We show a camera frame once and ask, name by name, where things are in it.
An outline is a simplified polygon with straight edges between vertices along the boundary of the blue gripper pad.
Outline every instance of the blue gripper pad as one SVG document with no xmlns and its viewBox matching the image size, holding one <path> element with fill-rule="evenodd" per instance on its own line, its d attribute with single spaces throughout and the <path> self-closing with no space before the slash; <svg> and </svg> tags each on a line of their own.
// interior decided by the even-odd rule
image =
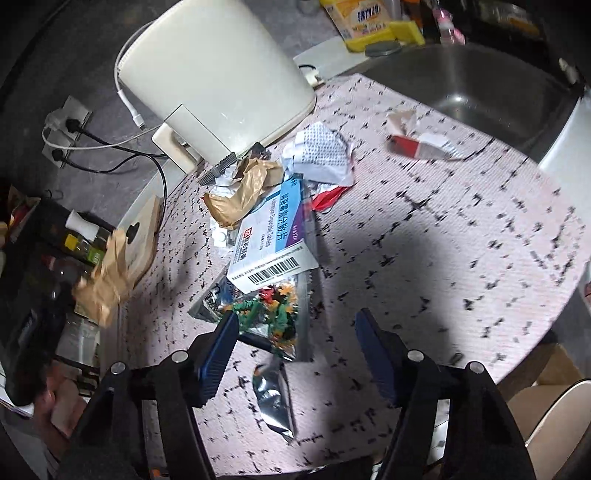
<svg viewBox="0 0 591 480">
<path fill-rule="evenodd" d="M 355 315 L 355 333 L 380 395 L 402 406 L 413 389 L 406 346 L 395 333 L 382 331 L 368 309 Z"/>
<path fill-rule="evenodd" d="M 206 359 L 199 368 L 200 390 L 203 402 L 215 397 L 224 370 L 230 360 L 239 335 L 238 315 L 232 312 L 217 326 L 215 338 Z"/>
</svg>

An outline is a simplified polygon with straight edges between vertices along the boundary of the stainless steel sink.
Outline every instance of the stainless steel sink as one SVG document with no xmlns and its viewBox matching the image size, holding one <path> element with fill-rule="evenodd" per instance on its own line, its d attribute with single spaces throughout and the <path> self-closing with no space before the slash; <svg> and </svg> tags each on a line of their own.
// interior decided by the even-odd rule
<svg viewBox="0 0 591 480">
<path fill-rule="evenodd" d="M 430 45 L 372 59 L 357 72 L 540 162 L 578 95 L 520 59 L 477 44 Z"/>
</svg>

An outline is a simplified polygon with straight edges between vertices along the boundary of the cardboard box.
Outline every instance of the cardboard box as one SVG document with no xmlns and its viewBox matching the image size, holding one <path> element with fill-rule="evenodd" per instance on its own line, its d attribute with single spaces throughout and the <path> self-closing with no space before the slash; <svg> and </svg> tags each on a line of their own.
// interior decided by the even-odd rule
<svg viewBox="0 0 591 480">
<path fill-rule="evenodd" d="M 318 267 L 307 232 L 313 225 L 300 179 L 277 186 L 242 220 L 228 279 L 244 293 Z"/>
</svg>

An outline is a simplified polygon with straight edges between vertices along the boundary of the screw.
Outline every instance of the screw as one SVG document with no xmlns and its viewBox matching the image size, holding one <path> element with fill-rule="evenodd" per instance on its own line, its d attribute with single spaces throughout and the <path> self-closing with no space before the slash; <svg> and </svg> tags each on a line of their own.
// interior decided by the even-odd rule
<svg viewBox="0 0 591 480">
<path fill-rule="evenodd" d="M 423 359 L 425 358 L 423 353 L 419 352 L 418 350 L 410 350 L 407 353 L 407 357 L 409 360 L 412 360 L 413 362 L 422 362 Z"/>
<path fill-rule="evenodd" d="M 171 358 L 173 359 L 174 363 L 180 364 L 189 358 L 189 354 L 184 350 L 179 350 L 178 352 L 174 352 Z"/>
<path fill-rule="evenodd" d="M 125 364 L 123 362 L 115 362 L 111 365 L 111 373 L 113 375 L 119 375 L 125 371 Z"/>
<path fill-rule="evenodd" d="M 470 370 L 476 374 L 481 374 L 484 372 L 484 365 L 480 362 L 470 362 Z"/>
</svg>

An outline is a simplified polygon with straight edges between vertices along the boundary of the barcode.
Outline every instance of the barcode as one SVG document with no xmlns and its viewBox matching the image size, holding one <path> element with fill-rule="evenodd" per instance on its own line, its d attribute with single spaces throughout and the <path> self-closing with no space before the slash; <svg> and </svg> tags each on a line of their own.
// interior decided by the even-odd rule
<svg viewBox="0 0 591 480">
<path fill-rule="evenodd" d="M 264 283 L 275 275 L 289 272 L 289 270 L 293 270 L 299 266 L 300 265 L 298 262 L 296 262 L 295 258 L 289 257 L 281 262 L 277 262 L 276 264 L 261 270 L 260 272 L 248 275 L 248 279 L 255 284 Z"/>
</svg>

